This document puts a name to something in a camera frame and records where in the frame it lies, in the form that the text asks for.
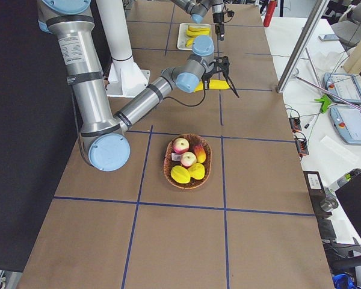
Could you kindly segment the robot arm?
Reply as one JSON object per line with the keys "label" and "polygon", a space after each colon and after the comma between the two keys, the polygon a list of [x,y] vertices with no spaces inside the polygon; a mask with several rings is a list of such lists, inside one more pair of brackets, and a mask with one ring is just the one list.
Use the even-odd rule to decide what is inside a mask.
{"label": "robot arm", "polygon": [[171,2],[189,14],[195,23],[201,23],[207,12],[211,10],[217,40],[224,40],[224,1],[203,0],[196,3],[191,0],[171,0]]}
{"label": "robot arm", "polygon": [[121,1],[97,1],[103,30],[116,69],[116,90],[131,101],[113,113],[106,92],[103,69],[94,46],[94,19],[89,1],[38,1],[38,23],[54,34],[67,68],[82,158],[106,172],[121,168],[130,156],[124,134],[149,114],[174,89],[192,93],[203,75],[214,66],[214,42],[198,36],[183,66],[169,67],[153,82],[135,63],[126,15]]}

